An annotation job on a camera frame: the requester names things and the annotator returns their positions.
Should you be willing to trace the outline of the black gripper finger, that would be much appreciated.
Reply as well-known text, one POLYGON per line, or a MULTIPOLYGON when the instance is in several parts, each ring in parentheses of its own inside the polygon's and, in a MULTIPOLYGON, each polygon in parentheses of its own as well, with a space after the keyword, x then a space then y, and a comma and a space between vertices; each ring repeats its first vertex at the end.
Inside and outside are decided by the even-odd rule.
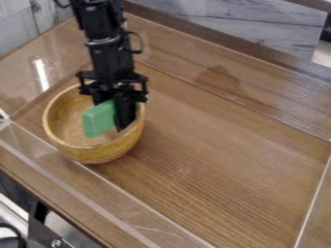
POLYGON ((136 120, 136 102, 127 95, 114 96, 116 130, 124 130, 136 120))

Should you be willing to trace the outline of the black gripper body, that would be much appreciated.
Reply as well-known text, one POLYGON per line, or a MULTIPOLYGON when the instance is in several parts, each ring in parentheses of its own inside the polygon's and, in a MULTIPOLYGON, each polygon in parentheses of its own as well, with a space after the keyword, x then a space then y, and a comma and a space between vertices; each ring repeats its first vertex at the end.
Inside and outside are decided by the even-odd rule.
POLYGON ((80 82, 79 93, 91 96, 95 103, 115 97, 134 102, 147 101, 148 78, 136 72, 128 72, 114 80, 98 78, 94 71, 79 71, 76 76, 80 82))

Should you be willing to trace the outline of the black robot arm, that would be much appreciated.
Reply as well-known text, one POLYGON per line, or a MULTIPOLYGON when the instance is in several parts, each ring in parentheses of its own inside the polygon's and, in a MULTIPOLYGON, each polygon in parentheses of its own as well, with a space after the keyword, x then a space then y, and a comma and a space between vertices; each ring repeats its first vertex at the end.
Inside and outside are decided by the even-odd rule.
POLYGON ((54 0, 62 9, 71 8, 79 29, 84 32, 84 45, 90 50, 92 70, 79 71, 79 93, 92 98, 94 107, 83 113, 83 130, 98 136, 115 128, 122 132, 138 118, 139 103, 147 102, 148 78, 135 71, 136 54, 124 23, 123 0, 54 0))

